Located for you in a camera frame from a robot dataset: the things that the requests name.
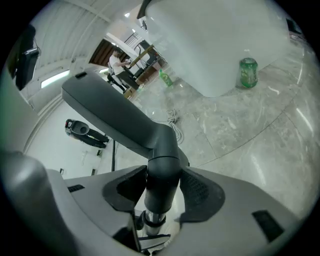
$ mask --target cable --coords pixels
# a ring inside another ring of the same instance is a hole
[[[112,158],[111,158],[111,172],[114,172],[116,169],[116,154],[119,147],[119,143],[112,139]]]
[[[36,45],[37,49],[39,50],[39,56],[40,56],[41,55],[41,49],[39,48],[39,46],[37,44],[36,38],[33,38],[33,41],[35,42],[35,45]]]
[[[156,119],[153,119],[152,117],[150,117],[150,119],[159,123],[168,123],[168,125],[174,130],[177,143],[181,144],[184,141],[184,134],[176,125],[176,122],[178,120],[177,112],[175,109],[169,109],[166,111],[166,113],[168,115],[167,121],[156,120]]]

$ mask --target white cable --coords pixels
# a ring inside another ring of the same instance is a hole
[[[176,122],[178,120],[177,117],[177,112],[175,109],[169,109],[166,111],[167,115],[168,115],[168,120],[167,121],[160,121],[160,120],[156,120],[153,119],[152,117],[150,118],[151,120],[155,121],[155,122],[160,122],[160,123],[168,123],[168,125],[174,130],[175,132],[175,137],[176,137],[176,141],[178,144],[181,144],[184,141],[184,134],[182,133],[182,131],[176,126]]]

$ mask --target white ceiling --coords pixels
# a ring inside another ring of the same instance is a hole
[[[49,3],[31,22],[36,29],[35,40],[41,55],[32,81],[21,91],[23,96],[26,99],[35,96],[42,81],[60,72],[70,70],[74,75],[92,67],[89,60],[108,26],[141,2],[54,0]]]

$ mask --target person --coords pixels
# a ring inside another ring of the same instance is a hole
[[[107,136],[90,129],[86,123],[81,121],[67,119],[64,129],[68,136],[100,149],[105,149],[107,147],[105,143],[110,141]]]
[[[122,84],[122,85],[118,84],[117,81],[112,77],[112,75],[114,75],[115,72],[112,69],[112,67],[110,66],[110,63],[108,63],[108,67],[109,67],[109,72],[108,72],[108,75],[107,75],[108,81],[110,83],[113,83],[114,85],[118,86],[122,90],[122,92],[125,93],[127,91],[127,89],[129,88],[129,86],[128,85],[124,85],[124,84]]]
[[[121,50],[118,48],[116,48],[113,51],[109,59],[110,66],[113,69],[114,74],[116,75],[117,78],[119,78],[120,80],[123,80],[133,89],[137,90],[139,88],[139,85],[123,68],[126,65],[129,65],[130,62],[129,61],[121,62],[119,59],[120,54],[121,54]]]

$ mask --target ceiling light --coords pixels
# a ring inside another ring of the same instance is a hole
[[[57,81],[57,80],[59,80],[59,79],[61,79],[61,78],[64,78],[64,77],[66,77],[66,76],[68,76],[69,73],[70,73],[70,70],[67,70],[67,71],[64,71],[64,72],[62,72],[62,73],[56,74],[56,75],[54,75],[54,76],[52,76],[52,77],[44,80],[44,81],[41,83],[41,88],[44,88],[44,87],[52,84],[53,82],[55,82],[55,81]]]
[[[104,72],[107,72],[109,70],[109,68],[104,68],[104,69],[101,69],[100,71],[99,71],[99,73],[104,73]]]

